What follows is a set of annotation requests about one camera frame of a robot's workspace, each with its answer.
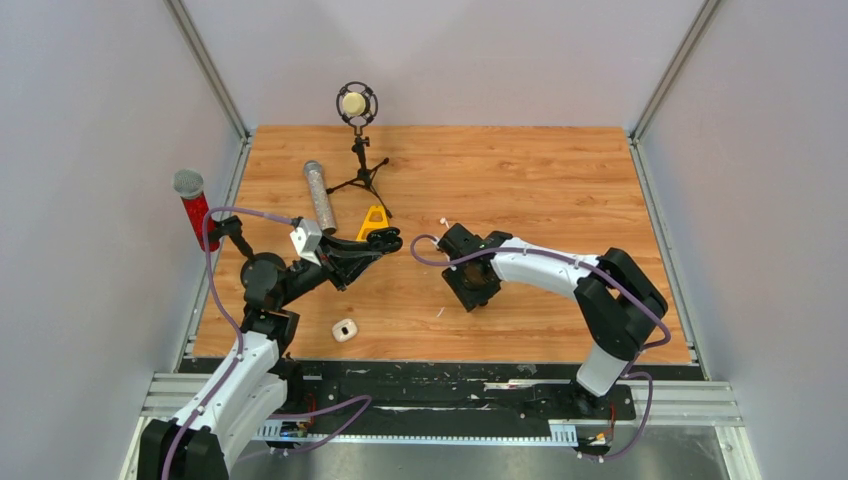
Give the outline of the white earbud case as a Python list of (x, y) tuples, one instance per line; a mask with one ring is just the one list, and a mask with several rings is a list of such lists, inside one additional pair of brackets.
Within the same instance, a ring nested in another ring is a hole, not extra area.
[(333, 325), (331, 333), (336, 342), (344, 343), (355, 338), (359, 333), (359, 328), (353, 319), (345, 318)]

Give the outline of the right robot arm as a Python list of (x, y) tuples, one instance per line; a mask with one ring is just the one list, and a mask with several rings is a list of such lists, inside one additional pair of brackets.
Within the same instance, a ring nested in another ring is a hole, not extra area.
[(667, 300), (624, 250), (566, 253), (501, 231), (481, 237), (460, 224), (435, 246), (448, 258), (442, 277), (466, 311), (486, 305), (505, 282), (533, 286), (576, 303), (593, 340), (570, 392), (573, 408), (584, 417), (596, 417), (609, 407), (610, 389), (652, 347), (649, 339), (654, 331), (661, 331), (662, 343), (670, 340), (663, 323)]

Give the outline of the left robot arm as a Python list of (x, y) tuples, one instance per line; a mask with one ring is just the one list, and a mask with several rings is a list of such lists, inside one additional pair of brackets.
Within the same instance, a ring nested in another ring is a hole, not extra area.
[(143, 430), (139, 479), (227, 479), (245, 447), (277, 410), (306, 400), (301, 365), (285, 358), (299, 314), (287, 305), (325, 282), (344, 291), (373, 263), (399, 251), (399, 229), (340, 240), (300, 225), (291, 234), (298, 259), (262, 252), (240, 272), (244, 317), (229, 354), (192, 399), (168, 420)]

